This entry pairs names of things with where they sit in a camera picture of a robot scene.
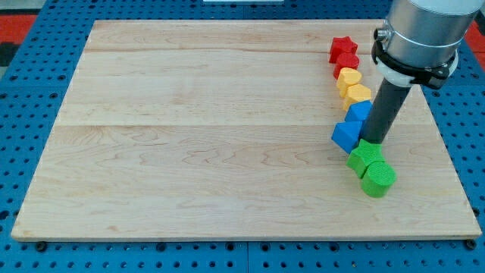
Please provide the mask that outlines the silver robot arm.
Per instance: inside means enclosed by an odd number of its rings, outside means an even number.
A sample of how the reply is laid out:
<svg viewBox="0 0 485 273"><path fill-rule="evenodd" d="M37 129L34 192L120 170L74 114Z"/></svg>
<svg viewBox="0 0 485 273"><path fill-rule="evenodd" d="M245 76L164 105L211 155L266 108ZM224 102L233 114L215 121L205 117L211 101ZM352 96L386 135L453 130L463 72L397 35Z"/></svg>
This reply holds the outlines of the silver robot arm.
<svg viewBox="0 0 485 273"><path fill-rule="evenodd" d="M374 31L372 58L392 85L441 88L484 0L394 0Z"/></svg>

